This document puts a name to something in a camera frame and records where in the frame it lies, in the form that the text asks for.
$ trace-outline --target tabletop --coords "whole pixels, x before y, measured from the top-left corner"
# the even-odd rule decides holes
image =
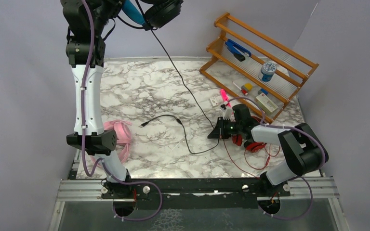
[[[193,92],[199,105],[213,125],[222,110],[213,106],[210,98],[221,98],[219,90],[209,79],[200,74],[199,69],[207,60],[174,61],[184,77],[186,85]],[[218,69],[224,82],[245,81],[235,70],[221,64]],[[239,170],[230,160],[246,172],[259,176],[261,172],[278,165],[284,160],[282,151],[271,157],[268,167],[254,170],[251,166],[262,168],[268,154],[265,150],[247,153],[231,140],[223,141],[211,151],[190,154],[185,143],[183,128],[170,117],[162,117],[141,128],[140,125],[156,116],[171,114],[181,119],[186,129],[190,149],[200,152],[214,147],[217,140],[207,139],[212,131],[209,121],[202,114],[195,100],[182,85],[181,78],[170,61],[150,59],[148,61],[109,61],[106,62],[101,82],[101,108],[103,122],[122,119],[130,121],[132,146],[130,157],[124,164],[132,178],[235,178],[251,177]],[[303,116],[296,98],[273,123],[275,125],[295,126],[302,123]],[[278,146],[270,147],[275,155]],[[86,158],[88,168],[93,167]],[[84,173],[80,162],[77,179],[103,179],[104,171],[97,168],[92,177]]]

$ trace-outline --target wooden rack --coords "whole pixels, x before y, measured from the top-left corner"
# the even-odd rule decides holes
[[[223,82],[218,80],[218,74],[213,73],[215,72],[215,65],[218,65],[218,63],[222,63],[222,65],[227,65],[228,67],[233,68],[239,74],[242,74],[245,78],[247,78],[248,80],[246,81],[251,81],[259,88],[265,89],[269,93],[268,96],[271,97],[272,100],[279,102],[279,110],[271,115],[266,115],[266,121],[272,123],[286,108],[286,106],[298,93],[308,78],[314,73],[318,67],[318,64],[304,58],[274,39],[236,19],[235,17],[231,16],[230,13],[225,13],[216,19],[214,26],[220,28],[221,32],[219,37],[207,46],[206,51],[212,54],[212,58],[204,66],[202,66],[200,72],[233,97],[240,97],[243,95],[239,93],[238,90],[236,90],[238,93],[235,93],[235,91],[231,90],[232,87],[228,83],[226,86]],[[244,36],[240,35],[240,33],[235,32],[236,29],[234,30],[233,27],[231,29],[231,26],[235,26],[236,29],[242,30],[241,34],[243,35],[246,34],[245,32],[247,30],[253,33],[249,33],[249,35],[252,35],[252,37],[266,41],[260,41],[260,44],[267,44],[267,50],[249,41]],[[229,37],[242,46],[246,45],[245,48],[248,46],[253,48],[254,52],[252,52],[251,57],[247,58],[243,62],[240,62],[234,58],[232,53],[229,52],[226,47],[224,47],[225,42]],[[263,82],[258,78],[258,71],[255,70],[260,70],[260,67],[265,63],[265,60],[259,58],[255,54],[264,55],[266,59],[277,64],[277,71],[271,81]],[[308,71],[299,71],[299,67]],[[250,92],[249,96],[250,98],[254,99],[255,96],[257,96],[257,93]],[[240,101],[246,104],[255,113],[261,115],[260,110],[253,104],[247,102],[246,100]]]

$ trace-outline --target wooden shelf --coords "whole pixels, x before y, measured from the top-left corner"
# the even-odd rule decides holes
[[[247,40],[245,37],[235,32],[233,28],[231,29],[229,27],[229,22],[234,22],[235,25],[240,27],[239,30],[248,30],[258,38],[265,40],[268,44],[270,44],[270,46],[274,46],[275,48],[271,51],[267,51],[264,48],[259,47],[255,43]],[[207,46],[206,51],[212,54],[212,58],[200,69],[200,72],[204,76],[215,82],[219,87],[226,90],[226,92],[233,97],[242,96],[241,93],[239,93],[238,89],[234,88],[232,84],[229,85],[229,83],[232,82],[231,79],[235,78],[236,72],[237,74],[240,74],[245,78],[245,80],[242,80],[239,76],[239,82],[250,82],[254,86],[256,86],[257,89],[265,89],[267,92],[269,92],[269,98],[275,101],[275,103],[279,106],[279,110],[271,115],[266,115],[266,121],[269,123],[273,122],[289,104],[292,98],[297,94],[297,92],[312,75],[312,73],[317,69],[318,64],[304,58],[303,56],[283,46],[277,41],[257,31],[253,27],[239,21],[235,17],[231,16],[229,13],[225,13],[224,15],[219,17],[215,21],[214,26],[220,28],[221,32],[219,34],[219,37]],[[256,53],[265,55],[267,60],[277,64],[277,71],[273,75],[271,81],[263,82],[258,77],[258,73],[260,72],[262,65],[265,63],[265,60],[262,60],[257,55],[255,55],[254,52],[252,52],[251,57],[246,58],[246,60],[243,62],[240,62],[225,47],[225,41],[228,40],[228,38],[226,37],[227,35],[228,37],[231,37],[233,41],[239,43],[246,49],[252,49],[251,51],[256,51]],[[290,60],[294,60],[294,63],[298,63],[299,65],[307,66],[307,69],[309,69],[309,71],[307,73],[299,71],[299,68],[293,66],[293,62],[290,62]],[[236,72],[234,72],[232,76],[222,76],[220,72],[215,71],[215,69],[223,68],[223,66],[215,64],[218,61],[219,63],[222,63],[222,65],[225,64],[230,69],[233,69]],[[290,77],[289,73],[295,75],[296,78]],[[254,90],[249,93],[249,98],[254,99],[256,96],[257,90],[255,90],[254,88]],[[256,108],[256,106],[254,106],[252,103],[248,103],[245,100],[240,101],[246,104],[256,114],[261,116],[260,110]]]

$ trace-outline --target gray wall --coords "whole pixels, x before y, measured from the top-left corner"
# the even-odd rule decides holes
[[[66,29],[58,1],[0,0],[0,230],[46,230],[71,166]]]
[[[206,46],[218,37],[220,31],[213,22],[225,12],[230,12],[284,45],[293,47],[317,2],[184,0],[181,14],[155,33],[171,56],[209,56]],[[135,30],[116,21],[116,30],[106,41],[107,57],[165,56],[151,32]]]
[[[320,63],[300,93],[353,231],[370,230],[370,0],[322,0],[294,49]]]

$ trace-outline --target round container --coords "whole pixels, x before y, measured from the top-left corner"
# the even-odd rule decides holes
[[[271,62],[266,62],[260,69],[259,78],[263,82],[268,82],[272,79],[274,73],[276,72],[276,65]]]

